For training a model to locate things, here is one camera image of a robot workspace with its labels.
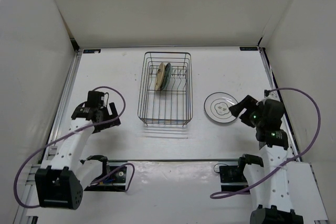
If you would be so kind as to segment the white plate with dark rim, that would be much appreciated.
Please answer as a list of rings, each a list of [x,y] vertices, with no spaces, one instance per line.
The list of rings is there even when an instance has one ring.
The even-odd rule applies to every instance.
[[[206,116],[217,124],[230,124],[236,120],[229,108],[236,105],[238,101],[225,92],[214,92],[204,101]]]

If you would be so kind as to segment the beige plate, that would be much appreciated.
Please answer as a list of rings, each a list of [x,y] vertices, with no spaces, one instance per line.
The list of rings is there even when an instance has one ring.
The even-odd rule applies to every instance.
[[[164,80],[164,76],[165,76],[165,64],[162,62],[160,63],[159,68],[156,72],[155,86],[154,86],[155,91],[160,90]]]

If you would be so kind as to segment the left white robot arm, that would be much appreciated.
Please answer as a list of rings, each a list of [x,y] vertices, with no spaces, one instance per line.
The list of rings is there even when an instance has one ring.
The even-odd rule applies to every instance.
[[[89,91],[86,102],[75,108],[69,129],[74,134],[61,141],[50,164],[35,174],[40,207],[76,210],[87,187],[108,180],[106,156],[81,158],[92,134],[121,123],[114,103],[107,103],[107,99],[106,93]]]

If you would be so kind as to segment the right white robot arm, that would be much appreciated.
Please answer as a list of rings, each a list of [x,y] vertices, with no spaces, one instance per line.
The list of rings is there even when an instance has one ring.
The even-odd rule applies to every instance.
[[[248,182],[254,211],[250,223],[303,223],[293,207],[287,167],[288,136],[282,130],[283,103],[265,98],[257,101],[247,95],[229,107],[231,114],[255,128],[259,154],[244,154],[238,160],[236,177]]]

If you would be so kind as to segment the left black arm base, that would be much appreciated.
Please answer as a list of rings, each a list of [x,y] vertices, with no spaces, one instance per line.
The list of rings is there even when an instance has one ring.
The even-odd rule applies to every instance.
[[[135,174],[135,166],[132,163],[108,163],[107,171],[95,180],[109,174],[104,180],[89,185],[85,191],[118,192],[126,193],[129,190]]]

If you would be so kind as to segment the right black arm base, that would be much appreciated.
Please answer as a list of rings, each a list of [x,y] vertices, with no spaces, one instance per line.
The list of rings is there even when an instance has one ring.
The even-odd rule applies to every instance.
[[[263,167],[263,160],[259,156],[243,154],[237,162],[219,162],[213,166],[213,172],[220,177],[222,192],[236,192],[248,186],[243,171],[246,165],[256,164]]]

